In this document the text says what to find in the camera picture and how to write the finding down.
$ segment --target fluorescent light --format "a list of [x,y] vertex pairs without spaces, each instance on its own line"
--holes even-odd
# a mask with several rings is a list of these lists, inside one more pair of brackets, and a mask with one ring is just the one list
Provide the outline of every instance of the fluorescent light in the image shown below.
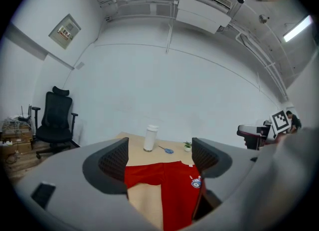
[[294,36],[298,35],[301,31],[308,27],[312,23],[312,19],[310,15],[308,15],[304,20],[302,20],[295,28],[289,31],[284,35],[284,39],[286,42],[291,40]]

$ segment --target wall-mounted electrical panel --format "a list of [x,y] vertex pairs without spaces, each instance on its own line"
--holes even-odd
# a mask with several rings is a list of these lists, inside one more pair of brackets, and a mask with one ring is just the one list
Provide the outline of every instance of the wall-mounted electrical panel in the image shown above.
[[49,34],[57,44],[66,49],[81,27],[76,23],[73,17],[68,14]]

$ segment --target blue scissors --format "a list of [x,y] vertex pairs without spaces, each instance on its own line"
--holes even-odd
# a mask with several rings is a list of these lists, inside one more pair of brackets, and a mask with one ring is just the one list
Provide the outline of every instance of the blue scissors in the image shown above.
[[162,149],[164,149],[165,152],[168,153],[168,154],[173,154],[173,153],[174,153],[174,151],[171,150],[171,149],[165,149],[165,148],[161,147],[160,145],[159,145],[159,147],[162,148]]

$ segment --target red jacket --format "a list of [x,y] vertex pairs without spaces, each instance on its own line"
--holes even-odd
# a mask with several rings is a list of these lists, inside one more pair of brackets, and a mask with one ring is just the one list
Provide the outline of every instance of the red jacket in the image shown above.
[[125,184],[130,188],[138,183],[161,185],[164,231],[191,224],[201,184],[195,165],[179,161],[126,167]]

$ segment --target desk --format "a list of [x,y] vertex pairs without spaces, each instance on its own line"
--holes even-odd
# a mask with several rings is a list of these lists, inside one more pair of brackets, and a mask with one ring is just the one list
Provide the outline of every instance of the desk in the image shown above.
[[[143,150],[144,137],[129,133],[120,133],[116,138],[129,137],[129,161],[127,166],[150,165],[155,163],[169,163],[182,161],[193,165],[191,152],[184,150],[184,143],[156,140],[152,152]],[[173,154],[166,153],[158,147],[174,150]],[[163,212],[161,204],[160,185],[151,186],[138,184],[128,189],[130,203],[154,226],[163,230]]]

